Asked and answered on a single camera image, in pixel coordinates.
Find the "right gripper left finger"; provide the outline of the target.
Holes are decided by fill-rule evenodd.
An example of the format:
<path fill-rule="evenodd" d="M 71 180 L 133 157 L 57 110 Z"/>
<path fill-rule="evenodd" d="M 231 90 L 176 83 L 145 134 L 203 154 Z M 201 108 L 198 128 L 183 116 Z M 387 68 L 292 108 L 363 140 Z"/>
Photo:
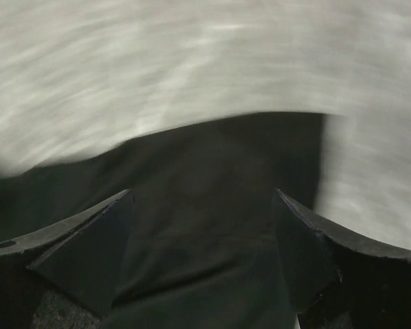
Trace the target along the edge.
<path fill-rule="evenodd" d="M 129 190 L 0 242 L 0 328 L 98 328 L 112 307 L 134 218 Z"/>

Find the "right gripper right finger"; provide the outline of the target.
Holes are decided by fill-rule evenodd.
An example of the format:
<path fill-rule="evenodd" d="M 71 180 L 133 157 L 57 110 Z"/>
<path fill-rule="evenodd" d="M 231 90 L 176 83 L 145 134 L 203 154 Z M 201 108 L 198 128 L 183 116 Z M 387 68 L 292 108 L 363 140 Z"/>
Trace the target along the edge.
<path fill-rule="evenodd" d="M 272 205 L 301 328 L 411 328 L 411 250 L 358 234 L 280 190 Z"/>

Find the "black t shirt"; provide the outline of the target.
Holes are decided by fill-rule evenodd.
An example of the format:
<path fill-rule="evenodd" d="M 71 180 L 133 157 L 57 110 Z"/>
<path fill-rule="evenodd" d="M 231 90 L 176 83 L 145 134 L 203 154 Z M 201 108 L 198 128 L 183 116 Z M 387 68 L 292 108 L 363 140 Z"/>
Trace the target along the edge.
<path fill-rule="evenodd" d="M 98 328 L 293 328 L 271 203 L 280 188 L 314 207 L 327 120 L 229 117 L 0 177 L 0 242 L 129 190 L 134 218 Z"/>

